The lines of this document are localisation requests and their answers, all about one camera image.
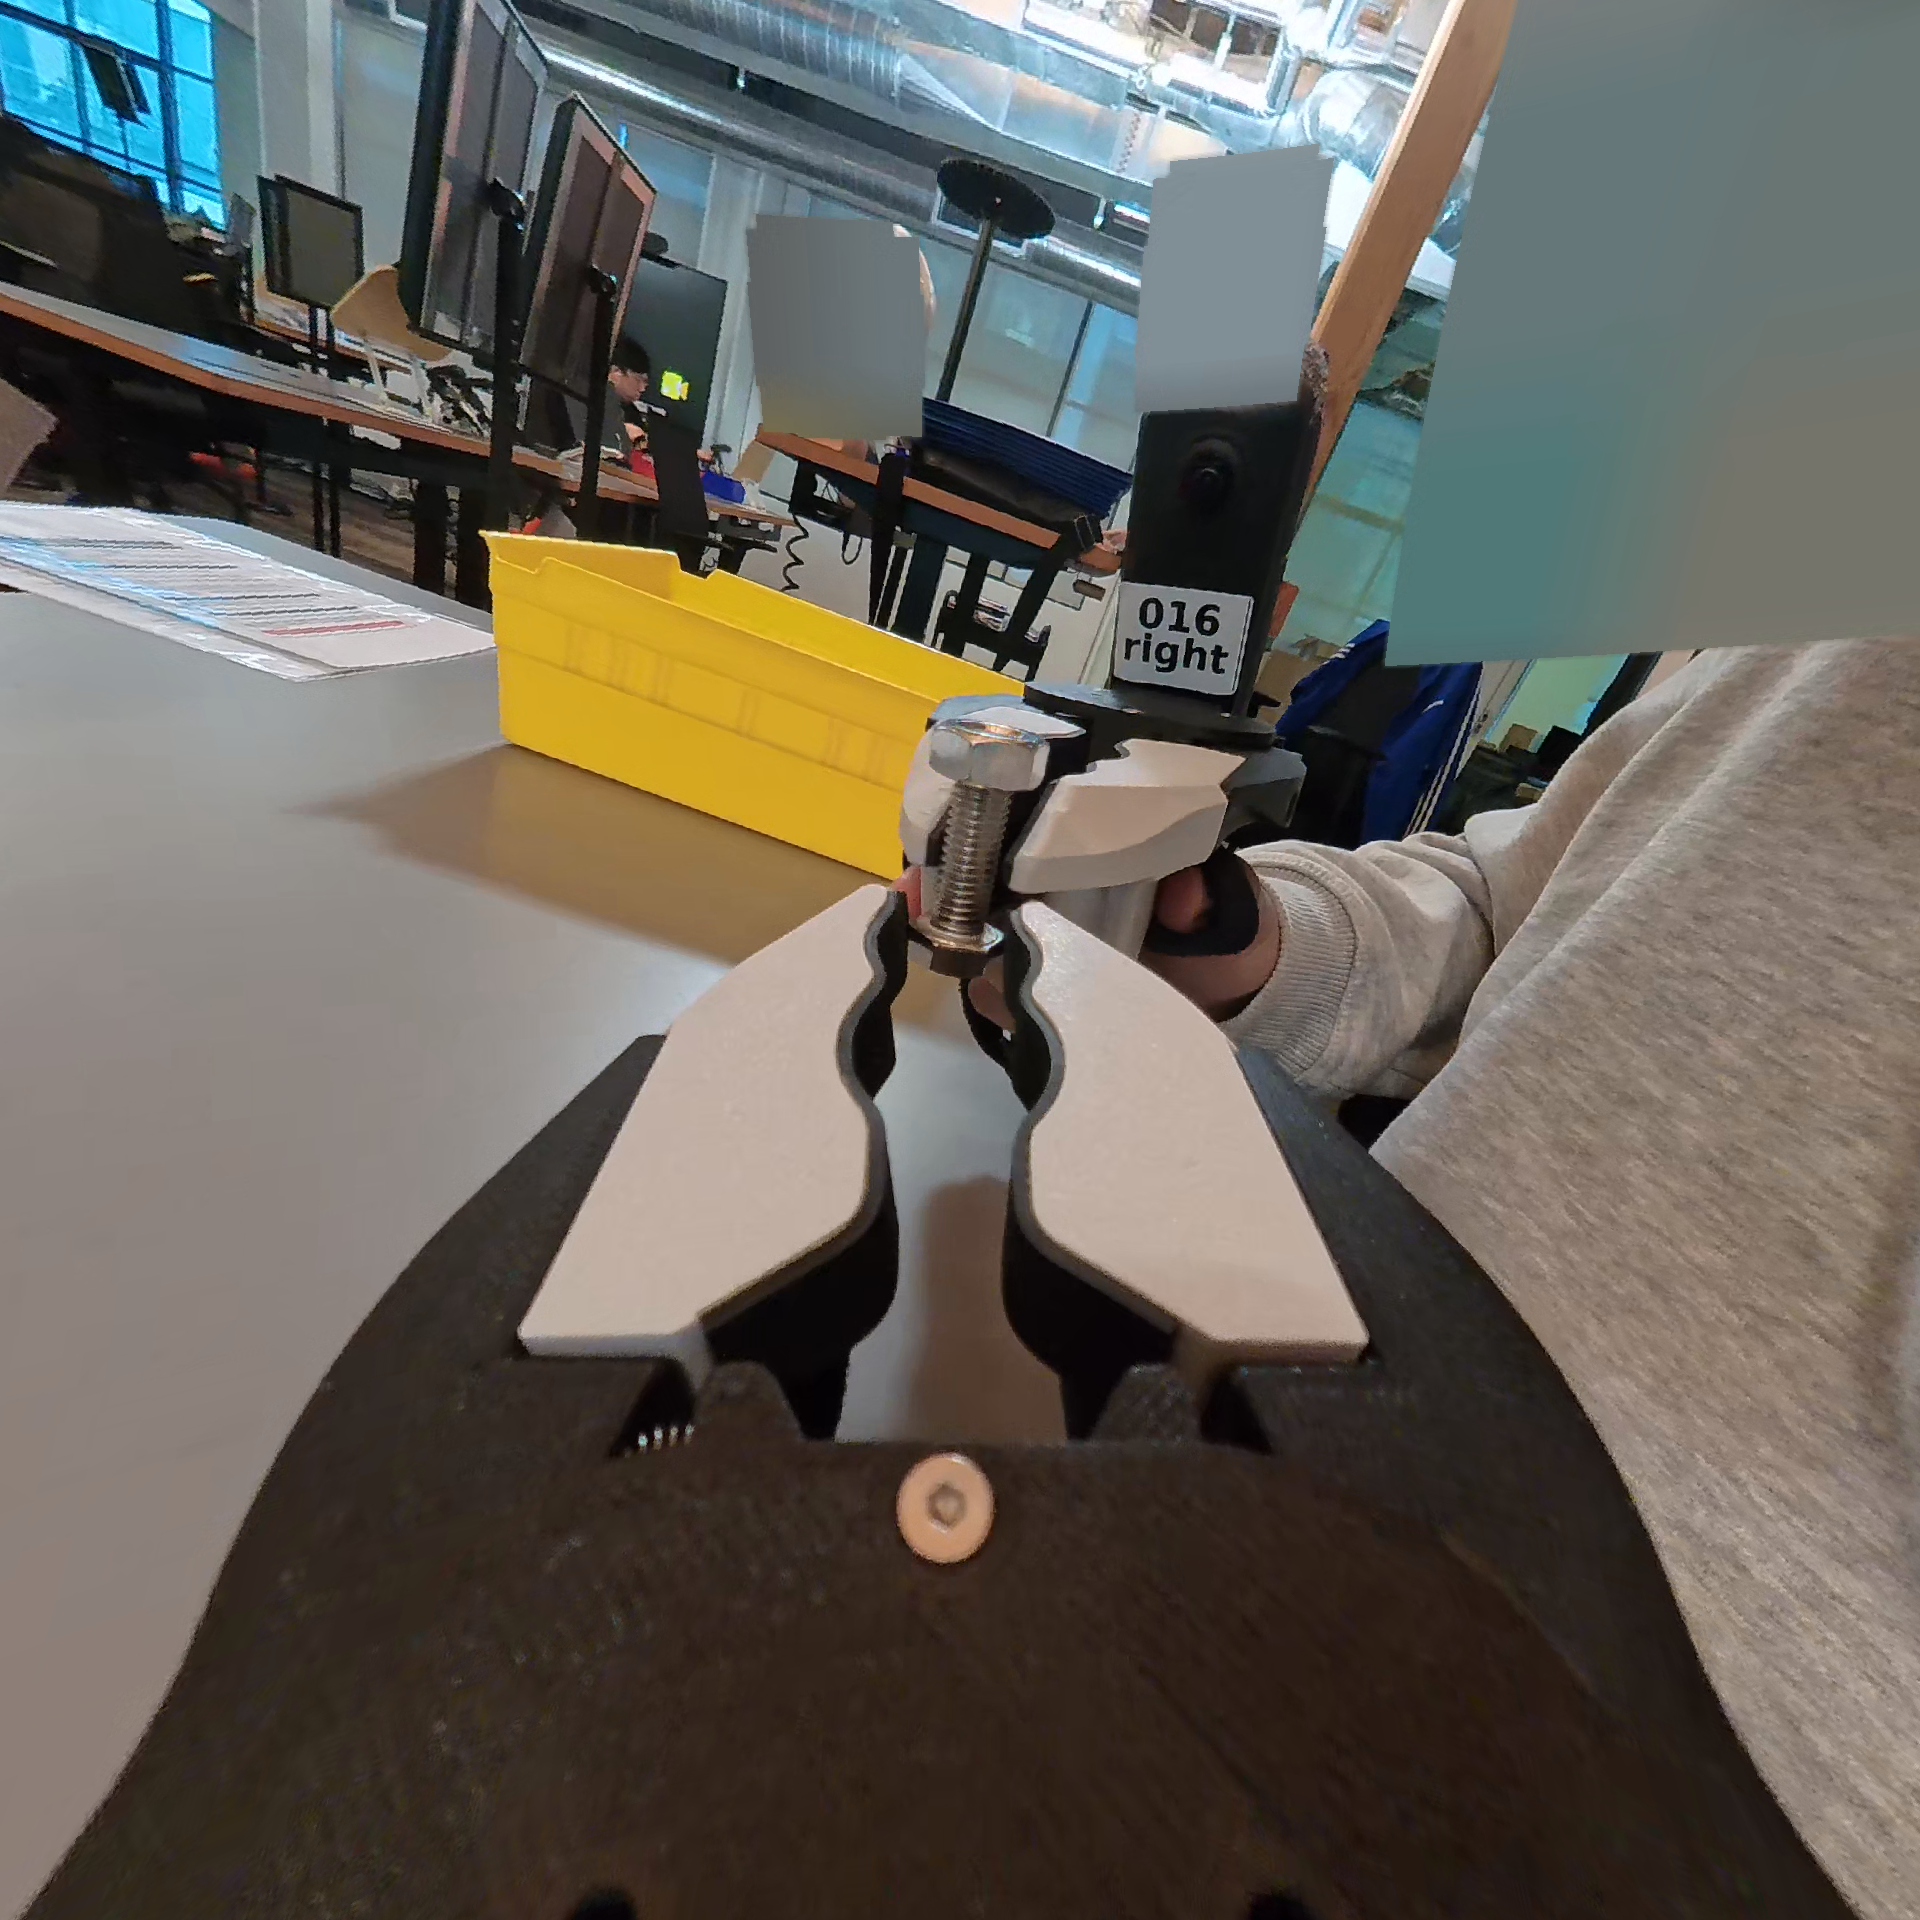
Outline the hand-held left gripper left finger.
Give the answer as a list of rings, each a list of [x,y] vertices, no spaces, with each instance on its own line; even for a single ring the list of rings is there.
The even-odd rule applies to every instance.
[[[672,1022],[518,1321],[529,1355],[664,1359],[693,1389],[750,1363],[836,1436],[898,1287],[878,1092],[905,949],[905,895],[872,881]]]

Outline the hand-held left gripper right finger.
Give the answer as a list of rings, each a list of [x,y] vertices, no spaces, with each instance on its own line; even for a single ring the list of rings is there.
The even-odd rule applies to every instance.
[[[1005,1071],[1022,1099],[1001,1304],[1069,1439],[1170,1369],[1195,1406],[1242,1366],[1350,1366],[1369,1331],[1235,1045],[1050,905],[1012,915]]]

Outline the silver hex bolt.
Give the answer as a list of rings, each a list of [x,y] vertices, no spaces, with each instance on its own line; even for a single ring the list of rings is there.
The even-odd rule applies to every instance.
[[[957,787],[944,815],[940,892],[924,918],[964,939],[993,920],[1012,803],[1044,784],[1053,745],[1085,731],[1026,707],[979,709],[934,726],[949,728],[944,768]]]

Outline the person's right forearm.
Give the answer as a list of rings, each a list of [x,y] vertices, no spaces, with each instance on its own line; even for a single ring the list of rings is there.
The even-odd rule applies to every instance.
[[[1594,960],[1662,825],[1630,781],[1553,787],[1460,832],[1252,857],[1278,953],[1218,1022],[1302,1087],[1412,1094]]]

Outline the grey desk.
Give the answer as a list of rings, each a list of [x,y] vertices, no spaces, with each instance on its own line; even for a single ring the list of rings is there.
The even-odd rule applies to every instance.
[[[265,679],[4,598],[4,1916],[428,1235],[858,881],[493,707],[489,653]]]

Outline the long wooden office desk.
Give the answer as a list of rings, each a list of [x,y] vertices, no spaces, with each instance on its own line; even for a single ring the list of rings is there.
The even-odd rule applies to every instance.
[[[205,454],[198,480],[244,521],[265,460],[308,481],[312,544],[344,553],[352,476],[404,481],[414,493],[412,581],[472,607],[489,604],[483,533],[508,526],[538,489],[576,496],[578,456],[529,447],[497,480],[489,439],[437,425],[339,377],[125,320],[24,286],[4,286],[4,369],[28,377],[54,412],[54,449],[82,505],[133,507],[169,493]]]

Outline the stack of blue trays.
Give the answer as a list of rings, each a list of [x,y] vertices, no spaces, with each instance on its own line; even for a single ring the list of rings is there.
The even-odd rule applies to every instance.
[[[928,454],[940,452],[1020,481],[1097,521],[1114,516],[1133,486],[1130,468],[952,399],[924,398],[922,444]]]

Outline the yellow plastic bin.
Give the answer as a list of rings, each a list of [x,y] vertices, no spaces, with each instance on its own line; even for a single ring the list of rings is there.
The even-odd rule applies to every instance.
[[[890,879],[932,709],[1022,686],[666,550],[488,533],[498,728],[720,822]]]

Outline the blue jacket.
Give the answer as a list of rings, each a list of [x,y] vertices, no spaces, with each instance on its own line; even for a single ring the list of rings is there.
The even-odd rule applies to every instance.
[[[1278,742],[1302,759],[1290,836],[1323,847],[1401,841],[1451,779],[1478,702],[1477,662],[1390,662],[1362,629],[1291,689]]]

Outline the black office chair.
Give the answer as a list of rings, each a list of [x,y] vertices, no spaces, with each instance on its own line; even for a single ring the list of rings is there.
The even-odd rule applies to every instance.
[[[693,432],[664,407],[648,408],[644,432],[657,491],[650,544],[670,553],[686,575],[739,574],[750,553],[777,553],[781,536],[796,529],[788,516],[754,496],[734,499],[728,476],[718,478],[716,493]]]

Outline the person's grey sweatshirt torso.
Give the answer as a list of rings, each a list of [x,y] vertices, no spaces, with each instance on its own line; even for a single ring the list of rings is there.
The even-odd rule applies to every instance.
[[[1916,1916],[1916,689],[1916,640],[1841,640],[1627,707],[1549,784],[1662,812],[1603,949],[1379,1143],[1577,1388],[1864,1916]]]

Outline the dark flat monitor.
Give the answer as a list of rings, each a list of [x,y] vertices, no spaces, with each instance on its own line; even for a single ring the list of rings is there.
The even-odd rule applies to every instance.
[[[706,444],[730,286],[666,255],[635,268],[619,341],[648,360],[648,399]]]

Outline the laminated paper sheet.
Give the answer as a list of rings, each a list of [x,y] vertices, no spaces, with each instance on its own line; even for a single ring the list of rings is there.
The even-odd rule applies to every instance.
[[[488,629],[123,509],[4,502],[3,583],[289,681],[488,655]]]

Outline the small black monitor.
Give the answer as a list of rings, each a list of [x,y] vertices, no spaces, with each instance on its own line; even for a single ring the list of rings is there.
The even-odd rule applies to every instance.
[[[334,311],[365,272],[365,215],[289,176],[260,176],[260,261],[275,297]]]

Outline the silver ventilation duct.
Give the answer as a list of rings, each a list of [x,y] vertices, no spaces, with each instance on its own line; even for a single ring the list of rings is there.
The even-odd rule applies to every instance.
[[[521,4],[560,73],[668,132],[829,200],[949,238],[937,183],[985,160],[1051,229],[1001,238],[1029,272],[1132,303],[1152,184],[1176,160],[1314,147],[1348,244],[1442,4]]]

